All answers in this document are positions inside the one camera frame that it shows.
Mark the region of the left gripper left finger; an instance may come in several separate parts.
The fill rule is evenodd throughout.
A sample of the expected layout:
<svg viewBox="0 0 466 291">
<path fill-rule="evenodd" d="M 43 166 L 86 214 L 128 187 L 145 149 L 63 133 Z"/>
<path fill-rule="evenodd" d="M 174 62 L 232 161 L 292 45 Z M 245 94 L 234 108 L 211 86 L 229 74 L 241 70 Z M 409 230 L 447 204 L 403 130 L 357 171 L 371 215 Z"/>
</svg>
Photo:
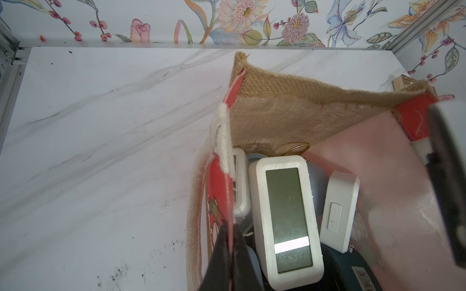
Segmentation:
<svg viewBox="0 0 466 291">
<path fill-rule="evenodd" d="M 228 248 L 228 225 L 219 230 L 214 251 L 199 291 L 228 291 L 230 289 L 231 256 Z"/>
</svg>

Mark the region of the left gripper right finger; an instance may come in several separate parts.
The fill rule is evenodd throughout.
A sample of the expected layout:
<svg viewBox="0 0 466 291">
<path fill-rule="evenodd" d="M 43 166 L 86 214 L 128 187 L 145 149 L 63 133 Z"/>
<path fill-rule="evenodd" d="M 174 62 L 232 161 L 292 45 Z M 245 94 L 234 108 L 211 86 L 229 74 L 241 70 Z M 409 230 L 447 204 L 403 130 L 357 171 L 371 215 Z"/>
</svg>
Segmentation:
<svg viewBox="0 0 466 291">
<path fill-rule="evenodd" d="M 237 224 L 233 226 L 233 291 L 263 291 Z"/>
</svg>

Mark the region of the blue square alarm clock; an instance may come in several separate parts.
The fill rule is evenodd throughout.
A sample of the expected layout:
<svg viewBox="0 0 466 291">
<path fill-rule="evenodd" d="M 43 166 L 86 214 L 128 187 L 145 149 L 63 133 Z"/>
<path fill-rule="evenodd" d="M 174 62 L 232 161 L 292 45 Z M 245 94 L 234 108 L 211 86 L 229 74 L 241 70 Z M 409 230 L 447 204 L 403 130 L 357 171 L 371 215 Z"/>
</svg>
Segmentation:
<svg viewBox="0 0 466 291">
<path fill-rule="evenodd" d="M 262 278 L 262 271 L 261 271 L 261 268 L 260 268 L 260 263 L 259 263 L 259 260 L 258 260 L 258 257 L 256 255 L 256 253 L 254 252 L 253 248 L 250 247 L 250 246 L 246 246 L 247 250 L 248 250 L 248 255 L 250 257 L 250 260 L 251 260 L 251 264 L 252 264 L 252 268 L 254 270 L 254 273 L 255 273 L 255 276 L 257 278 L 257 281 L 261 287 L 262 290 L 264 290 L 264 284 L 263 284 L 263 278 Z"/>
</svg>

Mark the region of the small white digital clock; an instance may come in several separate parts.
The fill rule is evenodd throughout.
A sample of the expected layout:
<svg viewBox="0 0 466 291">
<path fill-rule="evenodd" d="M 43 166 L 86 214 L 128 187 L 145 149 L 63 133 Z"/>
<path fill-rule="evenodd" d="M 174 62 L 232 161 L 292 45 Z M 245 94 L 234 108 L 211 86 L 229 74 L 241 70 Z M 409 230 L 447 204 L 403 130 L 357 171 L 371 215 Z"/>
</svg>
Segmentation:
<svg viewBox="0 0 466 291">
<path fill-rule="evenodd" d="M 340 253 L 348 252 L 359 196 L 360 179 L 335 171 L 326 190 L 320 242 Z"/>
<path fill-rule="evenodd" d="M 241 148 L 233 148 L 235 180 L 234 186 L 234 216 L 244 219 L 251 210 L 249 186 L 249 161 Z"/>
</svg>

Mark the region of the long white digital clock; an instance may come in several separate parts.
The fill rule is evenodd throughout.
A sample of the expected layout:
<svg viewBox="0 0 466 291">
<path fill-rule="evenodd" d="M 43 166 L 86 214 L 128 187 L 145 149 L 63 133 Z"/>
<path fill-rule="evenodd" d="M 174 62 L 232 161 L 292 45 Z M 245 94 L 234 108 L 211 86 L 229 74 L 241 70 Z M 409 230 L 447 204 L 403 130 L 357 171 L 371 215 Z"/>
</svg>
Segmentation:
<svg viewBox="0 0 466 291">
<path fill-rule="evenodd" d="M 324 260 L 307 162 L 262 158 L 248 174 L 256 254 L 269 285 L 287 291 L 317 283 Z"/>
</svg>

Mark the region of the dark teal alarm clock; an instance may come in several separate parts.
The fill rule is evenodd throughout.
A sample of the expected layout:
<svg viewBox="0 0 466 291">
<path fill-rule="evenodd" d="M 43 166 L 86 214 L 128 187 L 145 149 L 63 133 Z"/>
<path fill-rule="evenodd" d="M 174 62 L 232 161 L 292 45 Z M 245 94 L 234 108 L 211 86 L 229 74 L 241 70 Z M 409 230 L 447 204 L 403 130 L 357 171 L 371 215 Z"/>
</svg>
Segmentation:
<svg viewBox="0 0 466 291">
<path fill-rule="evenodd" d="M 321 249 L 325 271 L 320 283 L 324 291 L 383 291 L 357 251 L 340 253 L 324 244 Z"/>
</svg>

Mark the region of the burlap canvas bag red trim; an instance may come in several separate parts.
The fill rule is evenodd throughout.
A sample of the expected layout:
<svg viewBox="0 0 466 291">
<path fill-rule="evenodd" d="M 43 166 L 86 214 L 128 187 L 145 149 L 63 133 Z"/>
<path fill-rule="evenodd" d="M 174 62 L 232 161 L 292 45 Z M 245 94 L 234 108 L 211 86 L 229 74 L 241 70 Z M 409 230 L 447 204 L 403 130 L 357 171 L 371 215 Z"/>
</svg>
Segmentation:
<svg viewBox="0 0 466 291">
<path fill-rule="evenodd" d="M 205 190 L 233 215 L 233 148 L 279 156 L 304 154 L 325 171 L 362 180 L 351 242 L 385 291 L 463 291 L 423 155 L 427 107 L 438 97 L 426 81 L 395 92 L 347 90 L 251 65 L 235 54 L 230 86 L 216 110 L 192 175 L 187 222 L 187 285 L 201 274 Z"/>
</svg>

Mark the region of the grey round alarm clock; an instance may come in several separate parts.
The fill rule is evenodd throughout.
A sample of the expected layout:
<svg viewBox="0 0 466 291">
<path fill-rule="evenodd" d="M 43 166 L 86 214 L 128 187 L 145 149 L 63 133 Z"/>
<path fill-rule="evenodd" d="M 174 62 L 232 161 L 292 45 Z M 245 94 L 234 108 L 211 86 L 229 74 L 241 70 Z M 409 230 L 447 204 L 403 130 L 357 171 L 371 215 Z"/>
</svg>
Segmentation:
<svg viewBox="0 0 466 291">
<path fill-rule="evenodd" d="M 279 154 L 279 156 L 302 154 L 309 148 L 310 145 L 308 143 L 297 144 L 294 147 L 286 150 L 284 153 Z M 313 203 L 316 218 L 320 218 L 324 212 L 326 189 L 329 181 L 329 176 L 324 171 L 324 169 L 315 162 L 307 161 L 307 167 L 311 190 L 313 193 Z"/>
</svg>

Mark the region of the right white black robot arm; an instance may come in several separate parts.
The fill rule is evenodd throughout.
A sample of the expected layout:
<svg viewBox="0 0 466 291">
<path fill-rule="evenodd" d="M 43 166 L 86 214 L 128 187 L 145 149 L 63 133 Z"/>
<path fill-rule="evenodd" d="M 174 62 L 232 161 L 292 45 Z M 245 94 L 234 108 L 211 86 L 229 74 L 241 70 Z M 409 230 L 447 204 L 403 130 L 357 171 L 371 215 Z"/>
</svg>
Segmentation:
<svg viewBox="0 0 466 291">
<path fill-rule="evenodd" d="M 433 152 L 427 170 L 438 201 L 451 253 L 466 267 L 466 102 L 441 101 L 428 109 Z"/>
</svg>

